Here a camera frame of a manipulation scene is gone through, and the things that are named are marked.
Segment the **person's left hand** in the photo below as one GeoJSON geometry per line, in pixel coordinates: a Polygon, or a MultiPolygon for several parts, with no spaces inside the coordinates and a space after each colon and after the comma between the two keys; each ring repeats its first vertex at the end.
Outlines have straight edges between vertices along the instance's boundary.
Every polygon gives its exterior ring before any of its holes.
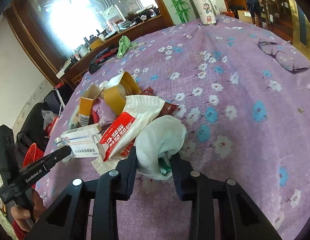
{"type": "MultiPolygon", "coordinates": [[[[32,190],[32,202],[33,207],[33,217],[38,220],[47,208],[44,206],[43,199],[40,197],[36,190],[32,190]]],[[[11,208],[11,215],[14,219],[15,224],[24,232],[29,232],[31,227],[27,223],[27,219],[31,218],[31,213],[29,210],[24,209],[20,205],[14,205],[11,208]]]]}

